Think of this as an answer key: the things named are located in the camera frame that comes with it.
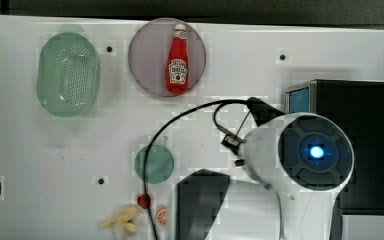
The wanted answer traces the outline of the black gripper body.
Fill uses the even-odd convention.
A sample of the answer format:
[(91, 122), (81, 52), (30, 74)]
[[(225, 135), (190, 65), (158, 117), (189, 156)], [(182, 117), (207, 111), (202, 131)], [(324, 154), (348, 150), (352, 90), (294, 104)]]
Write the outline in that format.
[(284, 115), (282, 111), (256, 97), (247, 99), (246, 106), (253, 116), (257, 126), (266, 124), (267, 122)]

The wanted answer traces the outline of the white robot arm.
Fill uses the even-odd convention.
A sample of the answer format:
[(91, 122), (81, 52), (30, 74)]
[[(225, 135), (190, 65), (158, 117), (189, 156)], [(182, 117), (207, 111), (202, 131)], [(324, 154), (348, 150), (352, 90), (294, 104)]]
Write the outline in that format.
[(354, 168), (344, 131), (314, 113), (251, 97), (256, 126), (224, 144), (248, 180), (202, 169), (180, 181), (175, 240), (332, 240), (337, 197)]

